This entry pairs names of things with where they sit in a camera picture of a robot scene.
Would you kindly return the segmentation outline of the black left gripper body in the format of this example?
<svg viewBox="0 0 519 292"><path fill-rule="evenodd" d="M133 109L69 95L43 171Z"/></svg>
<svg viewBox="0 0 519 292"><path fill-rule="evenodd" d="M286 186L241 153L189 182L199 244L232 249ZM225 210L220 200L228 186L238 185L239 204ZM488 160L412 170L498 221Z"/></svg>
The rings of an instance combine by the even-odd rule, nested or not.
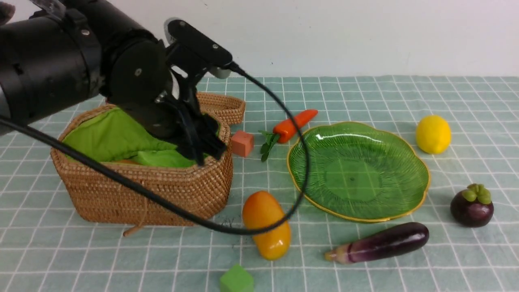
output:
<svg viewBox="0 0 519 292"><path fill-rule="evenodd" d="M210 156L219 160L219 123L202 112L196 93L195 86L169 69L160 88L132 89L118 98L118 106L154 138L175 145L183 157L203 161Z"/></svg>

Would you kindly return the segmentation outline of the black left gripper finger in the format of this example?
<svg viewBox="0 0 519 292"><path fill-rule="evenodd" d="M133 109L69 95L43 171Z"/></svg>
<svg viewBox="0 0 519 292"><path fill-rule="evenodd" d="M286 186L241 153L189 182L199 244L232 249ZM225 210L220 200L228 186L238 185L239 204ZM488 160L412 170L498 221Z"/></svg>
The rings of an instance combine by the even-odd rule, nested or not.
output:
<svg viewBox="0 0 519 292"><path fill-rule="evenodd" d="M226 144L219 139L219 123L210 115L202 115L201 142L203 152L216 160L226 151Z"/></svg>
<svg viewBox="0 0 519 292"><path fill-rule="evenodd" d="M205 165L205 157L202 148L202 132L200 128L193 122L182 124L182 136L179 138L178 150L183 153L184 157L193 160L200 167Z"/></svg>

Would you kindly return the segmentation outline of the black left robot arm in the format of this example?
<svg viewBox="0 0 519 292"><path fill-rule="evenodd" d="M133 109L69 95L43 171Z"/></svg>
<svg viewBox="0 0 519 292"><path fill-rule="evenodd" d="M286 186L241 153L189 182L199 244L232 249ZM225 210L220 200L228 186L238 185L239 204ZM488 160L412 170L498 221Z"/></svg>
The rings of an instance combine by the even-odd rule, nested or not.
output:
<svg viewBox="0 0 519 292"><path fill-rule="evenodd" d="M232 55L186 21L170 45L106 0L36 0L28 20L1 26L1 134L102 95L150 135L204 165L226 144L196 85Z"/></svg>

